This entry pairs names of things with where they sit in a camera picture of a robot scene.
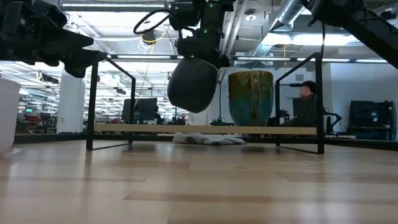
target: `person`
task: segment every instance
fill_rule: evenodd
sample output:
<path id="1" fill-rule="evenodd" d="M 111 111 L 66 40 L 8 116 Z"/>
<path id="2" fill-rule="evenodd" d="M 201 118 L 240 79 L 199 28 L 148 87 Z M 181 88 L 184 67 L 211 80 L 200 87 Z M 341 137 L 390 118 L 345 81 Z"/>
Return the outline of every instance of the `person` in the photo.
<path id="1" fill-rule="evenodd" d="M 162 117 L 159 114 L 159 107 L 158 106 L 156 106 L 155 123 L 156 124 L 163 124 L 162 123 Z"/>
<path id="2" fill-rule="evenodd" d="M 300 103 L 297 107 L 297 116 L 286 121 L 284 127 L 315 127 L 317 106 L 315 100 L 315 82 L 305 81 L 300 87 Z"/>

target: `gray rag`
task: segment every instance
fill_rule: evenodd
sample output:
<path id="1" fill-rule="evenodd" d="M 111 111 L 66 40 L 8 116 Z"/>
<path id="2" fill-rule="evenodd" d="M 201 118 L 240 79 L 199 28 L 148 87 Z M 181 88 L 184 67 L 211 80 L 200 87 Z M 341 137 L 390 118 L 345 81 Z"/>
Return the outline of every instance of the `gray rag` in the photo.
<path id="1" fill-rule="evenodd" d="M 208 146 L 247 144 L 247 142 L 239 138 L 209 137 L 200 133 L 175 133 L 173 142 L 178 144 L 203 144 Z"/>

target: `ceiling light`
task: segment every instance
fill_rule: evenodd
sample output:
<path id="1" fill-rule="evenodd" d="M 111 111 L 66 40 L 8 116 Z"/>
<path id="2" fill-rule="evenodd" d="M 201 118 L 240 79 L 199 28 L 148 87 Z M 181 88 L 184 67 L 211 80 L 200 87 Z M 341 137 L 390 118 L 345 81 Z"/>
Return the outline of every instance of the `ceiling light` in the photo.
<path id="1" fill-rule="evenodd" d="M 166 55 L 118 55 L 120 59 L 171 59 Z"/>
<path id="2" fill-rule="evenodd" d="M 277 45 L 277 44 L 287 45 L 291 44 L 292 40 L 289 35 L 269 33 L 262 40 L 262 43 L 266 45 Z"/>
<path id="3" fill-rule="evenodd" d="M 160 7 L 163 8 L 163 4 L 98 4 L 98 3 L 65 3 L 62 7 Z"/>
<path id="4" fill-rule="evenodd" d="M 45 102 L 45 104 L 46 104 L 46 105 L 50 105 L 50 106 L 58 106 L 58 105 L 55 104 L 55 103 L 49 103 L 49 102 L 47 102 L 47 101 Z"/>
<path id="5" fill-rule="evenodd" d="M 304 61 L 306 58 L 298 58 L 297 61 L 298 62 L 302 62 Z M 311 60 L 309 60 L 309 62 L 314 62 L 315 58 L 312 58 Z M 322 59 L 322 62 L 349 62 L 349 59 L 345 59 L 345 58 L 324 58 Z"/>
<path id="6" fill-rule="evenodd" d="M 256 19 L 256 15 L 254 15 L 254 9 L 248 9 L 244 14 L 246 15 L 247 21 L 253 21 Z"/>
<path id="7" fill-rule="evenodd" d="M 250 61 L 262 61 L 262 62 L 288 62 L 290 58 L 279 58 L 279 57 L 237 57 L 236 60 L 250 60 Z"/>
<path id="8" fill-rule="evenodd" d="M 28 95 L 29 92 L 26 91 L 26 90 L 20 89 L 20 90 L 19 90 L 19 94 L 21 94 L 21 95 Z"/>
<path id="9" fill-rule="evenodd" d="M 339 34 L 327 34 L 325 37 L 326 46 L 344 46 L 354 41 L 352 35 L 339 35 Z M 294 45 L 322 45 L 321 34 L 300 34 L 296 35 L 292 39 Z"/>
<path id="10" fill-rule="evenodd" d="M 386 60 L 383 59 L 357 59 L 356 63 L 387 63 Z"/>

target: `ceiling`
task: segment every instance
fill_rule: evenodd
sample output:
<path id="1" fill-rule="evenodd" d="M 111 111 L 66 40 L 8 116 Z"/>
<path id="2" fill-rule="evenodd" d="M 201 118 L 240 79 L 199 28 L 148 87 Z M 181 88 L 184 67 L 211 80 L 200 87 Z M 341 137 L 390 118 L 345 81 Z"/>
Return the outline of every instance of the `ceiling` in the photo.
<path id="1" fill-rule="evenodd" d="M 139 9 L 131 7 L 112 7 L 112 4 L 137 3 L 143 5 Z M 391 5 L 396 1 L 366 1 L 368 6 L 378 9 Z M 155 54 L 155 55 L 175 55 L 176 49 L 174 42 L 177 40 L 178 33 L 174 31 L 169 22 L 166 21 L 155 30 L 155 36 L 158 38 L 153 47 L 142 44 L 140 36 L 133 34 L 133 27 L 143 18 L 150 7 L 149 4 L 142 1 L 69 1 L 63 0 L 62 4 L 90 3 L 107 4 L 108 7 L 61 7 L 67 8 L 64 13 L 68 16 L 68 24 L 65 29 L 88 35 L 95 39 L 95 43 L 89 49 L 100 50 L 108 54 Z M 150 4 L 163 4 L 163 2 L 151 1 Z M 249 1 L 247 9 L 255 9 L 256 19 L 253 21 L 242 20 L 238 30 L 238 39 L 234 42 L 232 54 L 236 52 L 250 52 L 258 46 L 262 40 L 261 27 L 266 16 L 276 10 L 280 5 L 279 0 Z M 304 12 L 294 23 L 294 29 L 288 35 L 295 36 L 301 34 L 320 34 L 320 26 L 314 26 L 311 29 L 307 27 L 308 21 L 312 19 Z M 158 23 L 165 14 L 158 13 L 149 19 L 145 27 L 151 27 Z M 345 30 L 336 27 L 327 27 L 328 34 L 349 35 Z M 314 45 L 285 45 L 285 47 L 273 47 L 270 51 L 276 57 L 308 57 L 314 52 L 318 52 L 320 46 Z M 330 58 L 378 58 L 378 56 L 361 43 L 349 46 L 327 46 L 325 48 L 325 57 Z M 177 66 L 177 62 L 147 63 L 147 62 L 117 62 L 123 69 L 133 75 L 136 82 L 136 96 L 138 97 L 159 97 L 160 112 L 172 116 L 174 107 L 167 99 L 166 87 L 168 84 L 168 75 Z M 273 67 L 280 67 L 281 63 L 274 63 Z M 37 77 L 38 71 L 61 80 L 62 66 L 49 67 L 43 63 L 37 63 L 34 66 L 22 62 L 1 62 L 0 71 L 2 77 L 19 82 L 23 86 L 21 91 L 23 102 L 21 102 L 21 111 L 25 105 L 31 105 L 30 102 L 41 102 L 43 105 L 50 103 L 51 111 L 56 112 L 59 99 L 59 84 L 51 84 L 40 81 Z M 86 71 L 86 86 L 90 86 L 91 68 Z M 102 78 L 98 83 L 97 91 L 97 113 L 110 114 L 116 116 L 123 108 L 123 100 L 130 94 L 129 87 L 131 81 L 120 71 L 115 69 L 108 62 L 99 64 L 99 75 Z M 122 88 L 126 94 L 116 93 L 115 87 Z M 89 89 L 86 90 L 86 105 L 88 105 Z"/>

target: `ceramic vase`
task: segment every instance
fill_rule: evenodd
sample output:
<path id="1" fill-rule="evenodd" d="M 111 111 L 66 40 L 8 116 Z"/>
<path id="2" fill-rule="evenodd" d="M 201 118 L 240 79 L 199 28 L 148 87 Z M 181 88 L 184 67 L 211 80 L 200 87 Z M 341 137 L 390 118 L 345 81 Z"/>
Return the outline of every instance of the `ceramic vase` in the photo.
<path id="1" fill-rule="evenodd" d="M 229 112 L 236 126 L 265 126 L 274 104 L 274 77 L 266 71 L 228 76 Z"/>

